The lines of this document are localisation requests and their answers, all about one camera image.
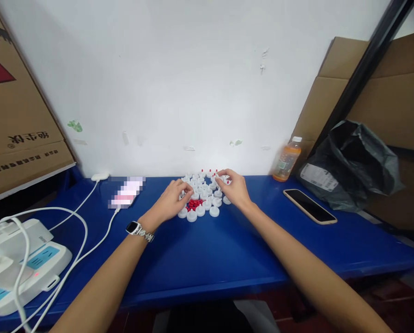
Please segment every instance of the white wall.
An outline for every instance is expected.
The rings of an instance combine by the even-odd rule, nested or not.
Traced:
[[[333,37],[368,40],[388,2],[1,0],[0,10],[87,177],[267,174]]]

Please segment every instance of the black pole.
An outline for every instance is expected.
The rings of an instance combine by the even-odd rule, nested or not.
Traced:
[[[390,2],[310,155],[315,153],[316,148],[324,141],[330,130],[341,120],[346,119],[413,6],[414,0],[392,0]]]

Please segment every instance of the hand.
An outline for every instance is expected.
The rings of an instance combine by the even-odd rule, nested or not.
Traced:
[[[186,194],[179,200],[179,195],[182,191]],[[162,222],[171,219],[179,213],[190,200],[192,194],[193,188],[188,183],[183,182],[181,179],[172,180],[158,201],[144,214],[144,222],[140,223],[149,224],[149,229],[155,230]]]
[[[245,185],[245,179],[243,176],[237,174],[231,169],[225,169],[218,172],[218,176],[227,175],[232,180],[230,185],[224,184],[221,178],[215,178],[221,191],[225,193],[225,196],[231,201],[232,204],[242,209],[246,205],[252,203],[247,192],[247,186]]]

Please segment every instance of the plastic bag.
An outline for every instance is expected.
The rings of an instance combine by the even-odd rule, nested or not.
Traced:
[[[366,126],[338,123],[298,172],[298,179],[334,210],[356,212],[368,192],[391,195],[404,188],[398,157]]]

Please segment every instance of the charging cable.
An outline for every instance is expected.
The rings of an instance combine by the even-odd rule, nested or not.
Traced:
[[[68,272],[67,272],[67,274],[66,274],[66,276],[68,276],[68,274],[70,273],[70,271],[73,269],[73,267],[74,267],[74,265],[76,264],[76,262],[78,261],[78,259],[80,258],[80,256],[81,256],[81,253],[82,253],[82,250],[84,249],[84,246],[85,246],[85,243],[87,242],[87,236],[88,236],[88,228],[87,228],[87,223],[85,222],[85,220],[82,218],[82,216],[81,215],[79,215],[79,214],[77,214],[77,213],[75,213],[74,211],[72,211],[72,210],[69,210],[69,209],[67,209],[67,208],[62,208],[62,207],[44,207],[44,208],[36,208],[36,209],[32,209],[32,210],[27,210],[27,211],[24,211],[24,212],[22,212],[22,213],[17,213],[17,214],[15,214],[15,215],[12,215],[12,216],[7,216],[7,217],[4,217],[4,218],[2,218],[1,220],[0,220],[0,223],[2,223],[2,222],[5,222],[5,221],[7,221],[7,220],[12,220],[13,218],[15,218],[15,217],[18,217],[18,216],[21,216],[21,215],[24,215],[24,214],[28,214],[28,213],[34,213],[34,212],[37,212],[37,211],[41,211],[41,210],[63,210],[63,211],[66,211],[66,212],[68,212],[68,213],[70,213],[70,214],[72,214],[72,215],[75,215],[81,222],[82,222],[82,224],[83,224],[83,226],[84,226],[84,239],[83,239],[83,241],[82,241],[82,245],[81,245],[81,248],[79,249],[79,251],[78,251],[78,254],[77,254],[77,256],[76,256],[76,258],[74,259],[74,261],[73,261],[73,263],[72,263],[72,266],[70,267],[70,269],[68,270]],[[24,227],[22,226],[22,224],[19,226],[18,225],[18,227],[20,227],[20,228],[22,228],[21,229],[21,232],[22,232],[22,230],[24,230],[25,231],[25,229],[24,229]],[[26,241],[26,243],[28,243],[28,244],[30,244],[30,239],[28,238],[28,235],[24,235],[24,237],[25,236],[27,236],[26,238],[25,238],[25,241]],[[22,273],[24,272],[24,269],[25,269],[25,267],[27,266],[27,261],[25,260],[25,257],[27,257],[28,258],[28,256],[29,256],[29,253],[30,252],[30,246],[27,246],[26,245],[26,247],[25,247],[25,256],[24,256],[24,261],[23,261],[23,263],[22,263],[22,265],[21,265],[21,270],[19,271],[19,275],[18,275],[18,277],[20,276],[20,275],[22,275]],[[18,290],[18,288],[13,288],[13,291],[14,291],[14,294],[15,294],[15,300],[16,299],[18,299],[18,292],[19,292],[19,290]],[[28,320],[30,320],[32,317],[30,317],[29,319],[22,319],[21,318],[21,321],[23,322],[23,324],[21,324],[14,332],[16,332],[18,329],[20,329],[23,325],[25,325],[25,323],[27,323],[27,321]]]
[[[84,199],[84,201],[74,210],[74,212],[76,213],[79,208],[82,207],[83,204],[85,204],[85,202],[87,201],[87,199],[90,197],[90,195],[95,191],[97,184],[99,183],[99,179],[96,181],[95,186],[93,187],[93,190],[88,194],[88,196]],[[62,222],[59,222],[58,224],[56,224],[54,227],[50,228],[49,231],[52,231],[54,229],[56,229],[58,226],[60,226],[62,223],[64,223],[65,221],[67,221],[70,217],[72,217],[73,214],[70,214],[66,219],[64,219]]]
[[[47,314],[48,310],[50,309],[51,305],[53,304],[53,302],[56,299],[56,296],[58,295],[58,293],[60,292],[62,286],[64,285],[65,281],[68,278],[68,275],[71,273],[72,269],[79,263],[81,262],[86,256],[88,256],[90,253],[92,253],[99,245],[102,244],[102,242],[107,238],[110,229],[111,229],[111,225],[113,223],[113,220],[116,216],[116,214],[119,212],[120,208],[116,209],[112,218],[110,219],[109,222],[109,226],[107,228],[107,232],[105,233],[104,237],[99,241],[99,243],[97,243],[91,250],[89,250],[86,254],[84,254],[82,257],[77,256],[75,261],[73,262],[72,266],[70,267],[70,269],[67,271],[67,273],[65,274],[65,276],[62,278],[61,283],[52,291],[52,293],[50,294],[50,296],[48,296],[48,298],[44,301],[44,303],[41,304],[40,307],[38,307],[26,320],[22,321],[22,323],[15,328],[11,333],[16,333],[21,327],[23,327],[23,325],[25,323],[27,323],[28,321],[30,321],[35,315],[37,315],[37,313],[39,311],[41,311],[41,309],[48,303],[48,307],[44,310],[43,314],[41,315],[41,317],[38,319],[38,321],[36,322],[36,325],[33,327],[32,332],[35,332],[35,330],[39,327],[39,325],[41,324],[41,321],[44,319],[45,315]]]
[[[30,238],[28,236],[27,231],[23,227],[21,221],[17,217],[13,217],[11,220],[16,223],[16,225],[19,227],[19,229],[21,229],[21,233],[24,235],[24,238],[25,238],[24,260],[22,262],[22,267],[19,271],[18,277],[16,278],[16,281],[15,281],[14,287],[13,287],[14,303],[16,305],[16,309],[18,309],[18,313],[19,313],[19,317],[21,318],[21,322],[23,322],[27,319],[27,316],[25,315],[24,307],[21,305],[21,302],[19,300],[19,284],[21,283],[21,277],[22,277],[22,274],[24,273],[25,267],[27,266],[28,257],[29,257],[29,254],[30,254]],[[26,323],[24,325],[24,330],[27,333],[31,332],[31,328],[28,325],[28,323]]]
[[[71,273],[72,269],[75,268],[75,266],[80,263],[86,256],[88,256],[90,253],[92,253],[94,250],[96,250],[96,248],[101,245],[101,243],[107,238],[110,229],[111,229],[111,224],[116,216],[116,214],[120,211],[120,208],[117,208],[113,214],[113,216],[110,219],[109,222],[109,227],[107,228],[107,232],[105,233],[104,237],[99,241],[99,243],[97,243],[91,250],[89,250],[86,254],[84,254],[81,258],[79,258],[78,260],[76,260],[75,263],[72,264],[72,266],[70,267],[70,269],[68,270],[68,272],[65,274],[64,278],[62,279],[61,283],[59,284],[59,288],[58,290],[56,290],[54,292],[54,296],[52,298],[52,300],[50,301],[50,303],[47,305],[47,307],[45,308],[44,312],[42,313],[41,317],[38,319],[36,325],[33,327],[33,330],[31,331],[31,333],[34,333],[36,331],[36,329],[39,327],[39,325],[41,324],[41,321],[44,319],[45,315],[47,314],[48,310],[50,310],[50,307],[53,305],[53,302],[55,301],[56,297],[58,296],[59,292],[61,291],[68,275]]]
[[[53,302],[55,301],[57,295],[59,294],[60,290],[62,289],[62,286],[64,285],[68,275],[70,274],[70,272],[72,271],[72,269],[82,260],[84,259],[87,255],[89,255],[90,253],[92,253],[99,245],[101,245],[101,243],[107,238],[110,229],[111,229],[111,224],[116,216],[116,214],[119,212],[119,208],[115,210],[110,222],[109,222],[109,227],[107,229],[107,232],[105,233],[105,236],[99,241],[99,243],[97,243],[90,251],[88,251],[86,254],[84,254],[82,257],[80,257],[80,254],[82,253],[82,250],[85,246],[85,242],[87,240],[87,236],[88,236],[88,228],[87,228],[87,224],[85,222],[85,220],[76,212],[82,207],[82,205],[87,201],[87,199],[90,197],[90,195],[95,191],[97,184],[99,183],[99,181],[107,179],[109,176],[108,173],[102,173],[102,174],[96,174],[92,176],[92,180],[96,181],[95,186],[93,187],[93,189],[90,191],[90,193],[87,195],[87,197],[84,199],[84,201],[76,208],[75,211],[71,211],[68,210],[66,208],[62,208],[62,207],[46,207],[46,208],[38,208],[38,209],[33,209],[33,210],[27,210],[25,212],[22,213],[18,213],[15,214],[13,216],[7,216],[4,217],[0,220],[0,223],[6,221],[6,220],[13,220],[15,222],[15,224],[19,227],[19,229],[21,230],[21,233],[23,234],[24,238],[25,238],[25,254],[24,254],[24,260],[23,263],[21,265],[21,269],[19,271],[19,274],[16,278],[15,281],[15,285],[13,287],[13,291],[14,291],[14,297],[15,297],[15,305],[16,308],[18,310],[19,313],[19,317],[21,319],[21,324],[18,326],[18,328],[16,328],[12,333],[16,332],[17,330],[19,330],[21,327],[24,327],[26,332],[35,332],[36,329],[38,328],[38,326],[40,325],[41,321],[44,319],[45,315],[47,314],[48,310],[50,309],[51,305],[53,304]],[[17,216],[21,216],[24,214],[28,214],[28,213],[32,213],[32,212],[36,212],[36,211],[40,211],[40,210],[63,210],[63,211],[67,211],[70,213],[70,215],[64,219],[63,221],[61,221],[60,223],[58,223],[57,225],[55,225],[54,227],[52,227],[51,229],[49,229],[49,231],[57,228],[58,226],[60,226],[61,224],[63,224],[65,221],[67,221],[70,217],[72,216],[76,216],[78,219],[81,220],[81,222],[84,225],[84,230],[85,230],[85,234],[84,234],[84,240],[82,242],[81,248],[79,249],[78,255],[76,256],[75,260],[73,261],[72,265],[70,266],[69,270],[67,271],[67,273],[65,274],[64,278],[62,279],[61,283],[55,288],[55,290],[50,294],[50,296],[44,301],[44,303],[34,312],[32,313],[32,315],[29,318],[26,318],[26,313],[24,310],[24,307],[21,305],[20,303],[20,299],[19,299],[19,284],[20,284],[20,280],[22,278],[22,274],[24,272],[24,269],[27,266],[27,262],[28,262],[28,257],[30,255],[30,239],[28,237],[28,234],[25,230],[25,228],[23,227],[21,221],[17,218]],[[47,308],[45,309],[45,311],[43,312],[43,314],[41,315],[41,317],[39,318],[38,322],[36,323],[35,327],[33,329],[30,328],[30,326],[27,324],[29,320],[31,320],[44,306],[45,304],[47,304],[47,302],[50,301],[50,303],[48,304]]]

